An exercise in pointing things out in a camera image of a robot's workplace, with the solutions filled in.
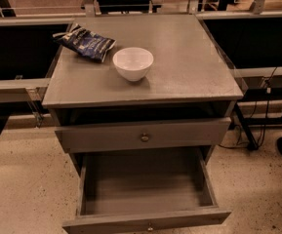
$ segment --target white bowl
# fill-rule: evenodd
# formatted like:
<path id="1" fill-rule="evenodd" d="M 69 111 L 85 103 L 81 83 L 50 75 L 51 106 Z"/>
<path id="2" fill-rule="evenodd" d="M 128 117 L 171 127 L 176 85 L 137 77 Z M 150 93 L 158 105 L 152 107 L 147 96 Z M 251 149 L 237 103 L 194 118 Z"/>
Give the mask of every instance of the white bowl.
<path id="1" fill-rule="evenodd" d="M 153 55 L 142 48 L 126 48 L 113 56 L 114 65 L 125 79 L 139 81 L 146 75 L 153 63 Z"/>

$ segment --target gray countertop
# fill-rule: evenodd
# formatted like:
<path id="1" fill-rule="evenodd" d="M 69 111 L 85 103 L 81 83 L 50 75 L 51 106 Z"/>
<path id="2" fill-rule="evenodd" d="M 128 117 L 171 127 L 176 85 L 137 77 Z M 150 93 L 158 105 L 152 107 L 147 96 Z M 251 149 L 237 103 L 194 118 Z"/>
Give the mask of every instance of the gray countertop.
<path id="1" fill-rule="evenodd" d="M 103 63 L 63 48 L 43 105 L 48 108 L 236 100 L 243 94 L 194 15 L 129 15 L 74 22 L 115 39 Z M 116 71 L 113 55 L 128 47 L 153 53 L 146 77 L 132 83 Z"/>

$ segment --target speckled floor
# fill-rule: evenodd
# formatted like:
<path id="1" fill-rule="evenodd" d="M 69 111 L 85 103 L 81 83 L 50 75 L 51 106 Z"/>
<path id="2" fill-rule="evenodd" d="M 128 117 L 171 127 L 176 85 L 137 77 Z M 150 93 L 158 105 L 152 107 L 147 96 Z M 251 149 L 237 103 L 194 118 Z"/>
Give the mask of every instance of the speckled floor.
<path id="1" fill-rule="evenodd" d="M 282 233 L 282 157 L 267 130 L 259 151 L 217 147 L 207 165 L 217 201 L 232 214 L 222 225 L 156 231 L 160 234 Z M 229 131 L 224 145 L 233 145 Z M 51 118 L 34 128 L 12 118 L 0 136 L 0 234 L 59 234 L 75 216 L 78 176 L 54 134 Z"/>

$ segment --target drawer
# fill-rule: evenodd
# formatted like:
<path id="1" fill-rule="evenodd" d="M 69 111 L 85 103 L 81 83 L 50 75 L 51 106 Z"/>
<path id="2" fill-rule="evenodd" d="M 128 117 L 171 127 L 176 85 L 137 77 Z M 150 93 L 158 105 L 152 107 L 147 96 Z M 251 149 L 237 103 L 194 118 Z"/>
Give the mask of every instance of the drawer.
<path id="1" fill-rule="evenodd" d="M 220 209 L 196 147 L 87 153 L 69 234 L 124 233 L 220 224 Z"/>
<path id="2" fill-rule="evenodd" d="M 214 145 L 222 139 L 230 119 L 128 122 L 58 127 L 65 152 L 145 149 Z"/>

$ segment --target crumpled bag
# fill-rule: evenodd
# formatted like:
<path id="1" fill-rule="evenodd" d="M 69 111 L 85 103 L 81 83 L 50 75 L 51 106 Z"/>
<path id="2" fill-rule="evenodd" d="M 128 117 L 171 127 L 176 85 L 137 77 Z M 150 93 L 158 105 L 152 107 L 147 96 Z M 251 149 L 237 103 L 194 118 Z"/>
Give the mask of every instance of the crumpled bag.
<path id="1" fill-rule="evenodd" d="M 106 53 L 113 48 L 115 40 L 105 38 L 76 24 L 71 32 L 53 35 L 54 41 L 80 54 L 82 57 L 103 62 Z"/>

